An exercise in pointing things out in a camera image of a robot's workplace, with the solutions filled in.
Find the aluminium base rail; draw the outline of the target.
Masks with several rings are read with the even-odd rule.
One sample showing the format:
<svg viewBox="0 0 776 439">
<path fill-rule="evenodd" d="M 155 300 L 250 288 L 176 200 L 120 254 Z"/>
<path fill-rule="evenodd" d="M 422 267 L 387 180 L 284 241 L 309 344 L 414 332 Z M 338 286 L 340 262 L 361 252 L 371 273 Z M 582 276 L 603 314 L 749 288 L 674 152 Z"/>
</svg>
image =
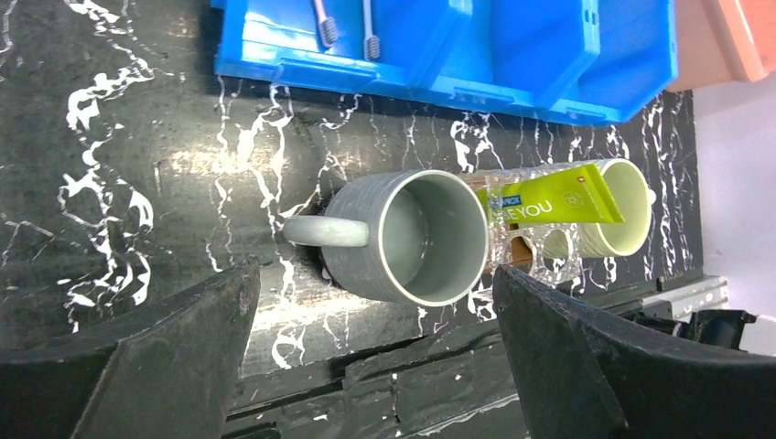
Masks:
<svg viewBox="0 0 776 439">
<path fill-rule="evenodd" d="M 728 279 L 724 276 L 705 275 L 690 284 L 643 298 L 641 308 L 650 316 L 684 321 L 694 312 L 726 309 Z"/>
</svg>

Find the blue three-compartment bin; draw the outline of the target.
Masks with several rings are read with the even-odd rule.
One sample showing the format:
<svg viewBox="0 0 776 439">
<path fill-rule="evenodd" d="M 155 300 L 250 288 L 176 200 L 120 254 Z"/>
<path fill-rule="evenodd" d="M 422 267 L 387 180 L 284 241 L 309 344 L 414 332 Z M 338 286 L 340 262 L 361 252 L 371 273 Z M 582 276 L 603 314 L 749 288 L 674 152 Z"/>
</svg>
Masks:
<svg viewBox="0 0 776 439">
<path fill-rule="evenodd" d="M 678 74 L 671 1 L 372 1 L 381 56 L 363 52 L 362 1 L 217 1 L 220 75 L 371 94 L 551 123 L 626 123 Z"/>
</svg>

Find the grey-blue ceramic mug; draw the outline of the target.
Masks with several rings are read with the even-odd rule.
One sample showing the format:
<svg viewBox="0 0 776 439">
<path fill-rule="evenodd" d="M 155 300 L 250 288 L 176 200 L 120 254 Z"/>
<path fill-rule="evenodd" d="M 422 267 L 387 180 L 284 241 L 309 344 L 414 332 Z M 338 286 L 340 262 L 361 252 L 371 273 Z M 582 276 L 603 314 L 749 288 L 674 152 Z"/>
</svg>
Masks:
<svg viewBox="0 0 776 439">
<path fill-rule="evenodd" d="M 321 215 L 283 226 L 318 247 L 334 282 L 375 301 L 450 305 L 480 279 L 490 247 L 483 208 L 463 180 L 436 169 L 359 177 Z"/>
</svg>

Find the clear plastic toothbrush holder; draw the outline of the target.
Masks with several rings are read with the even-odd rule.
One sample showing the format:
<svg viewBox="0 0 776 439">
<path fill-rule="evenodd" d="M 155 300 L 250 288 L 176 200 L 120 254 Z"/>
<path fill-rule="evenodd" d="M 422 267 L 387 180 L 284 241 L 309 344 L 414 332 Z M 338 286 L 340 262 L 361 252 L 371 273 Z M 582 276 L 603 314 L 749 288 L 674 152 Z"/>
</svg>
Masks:
<svg viewBox="0 0 776 439">
<path fill-rule="evenodd" d="M 535 280 L 557 286 L 582 274 L 580 226 L 576 223 L 512 225 L 497 194 L 511 183 L 543 177 L 570 168 L 570 164 L 544 165 L 484 174 L 479 192 L 489 224 L 490 253 L 486 270 L 500 265 L 523 270 Z"/>
</svg>

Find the pink plastic toolbox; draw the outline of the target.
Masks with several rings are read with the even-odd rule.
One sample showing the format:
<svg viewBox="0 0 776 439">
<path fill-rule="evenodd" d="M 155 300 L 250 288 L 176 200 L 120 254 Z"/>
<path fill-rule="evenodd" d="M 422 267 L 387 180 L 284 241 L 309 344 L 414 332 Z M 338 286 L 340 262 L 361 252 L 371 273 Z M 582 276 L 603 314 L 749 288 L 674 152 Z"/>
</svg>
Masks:
<svg viewBox="0 0 776 439">
<path fill-rule="evenodd" d="M 666 87 L 688 91 L 775 72 L 775 0 L 674 3 L 678 76 Z"/>
</svg>

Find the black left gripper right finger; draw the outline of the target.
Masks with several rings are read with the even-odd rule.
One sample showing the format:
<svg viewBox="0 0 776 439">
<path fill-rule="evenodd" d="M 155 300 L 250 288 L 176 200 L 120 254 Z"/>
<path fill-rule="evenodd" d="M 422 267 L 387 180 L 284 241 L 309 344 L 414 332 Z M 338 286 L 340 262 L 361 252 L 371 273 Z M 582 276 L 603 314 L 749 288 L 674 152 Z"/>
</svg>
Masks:
<svg viewBox="0 0 776 439">
<path fill-rule="evenodd" d="M 741 346 L 754 315 L 626 318 L 508 265 L 492 292 L 531 437 L 775 435 L 775 359 Z"/>
</svg>

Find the light green ceramic mug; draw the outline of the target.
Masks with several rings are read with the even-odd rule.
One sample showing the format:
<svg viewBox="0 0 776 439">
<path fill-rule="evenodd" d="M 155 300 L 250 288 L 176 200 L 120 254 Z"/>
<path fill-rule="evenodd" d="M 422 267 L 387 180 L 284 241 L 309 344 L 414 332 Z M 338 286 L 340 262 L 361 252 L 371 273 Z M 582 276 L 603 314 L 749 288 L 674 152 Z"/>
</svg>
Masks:
<svg viewBox="0 0 776 439">
<path fill-rule="evenodd" d="M 580 226 L 579 253 L 583 258 L 633 255 L 644 244 L 652 220 L 655 194 L 641 170 L 624 158 L 561 164 L 557 172 L 594 165 L 600 171 L 619 208 L 623 222 L 584 223 Z"/>
</svg>

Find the yellow-green toothpaste tube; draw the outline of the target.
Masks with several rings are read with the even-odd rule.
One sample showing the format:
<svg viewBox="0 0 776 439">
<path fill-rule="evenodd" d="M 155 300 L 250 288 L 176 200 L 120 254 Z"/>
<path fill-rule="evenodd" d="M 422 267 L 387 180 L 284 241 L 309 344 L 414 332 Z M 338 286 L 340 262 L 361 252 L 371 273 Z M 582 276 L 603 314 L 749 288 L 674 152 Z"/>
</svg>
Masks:
<svg viewBox="0 0 776 439">
<path fill-rule="evenodd" d="M 475 184 L 474 192 L 487 216 L 507 224 L 625 221 L 594 164 L 553 172 L 525 168 L 491 174 Z"/>
</svg>

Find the white toothbrush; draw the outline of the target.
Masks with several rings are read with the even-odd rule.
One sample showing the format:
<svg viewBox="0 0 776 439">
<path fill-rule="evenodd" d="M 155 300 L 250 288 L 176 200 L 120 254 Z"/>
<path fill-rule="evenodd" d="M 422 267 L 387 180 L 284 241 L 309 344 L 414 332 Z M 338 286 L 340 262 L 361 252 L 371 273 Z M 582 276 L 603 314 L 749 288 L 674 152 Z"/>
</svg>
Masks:
<svg viewBox="0 0 776 439">
<path fill-rule="evenodd" d="M 362 0 L 362 17 L 364 57 L 367 60 L 377 60 L 381 56 L 381 41 L 373 29 L 371 0 Z"/>
</svg>

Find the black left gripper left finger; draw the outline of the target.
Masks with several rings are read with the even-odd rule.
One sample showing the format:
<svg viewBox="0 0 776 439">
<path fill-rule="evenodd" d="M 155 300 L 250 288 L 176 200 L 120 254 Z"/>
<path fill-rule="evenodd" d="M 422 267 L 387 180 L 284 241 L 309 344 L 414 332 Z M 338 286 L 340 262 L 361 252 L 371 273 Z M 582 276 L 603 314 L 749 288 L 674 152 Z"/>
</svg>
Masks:
<svg viewBox="0 0 776 439">
<path fill-rule="evenodd" d="M 4 438 L 217 438 L 261 288 L 257 263 L 1 355 Z"/>
</svg>

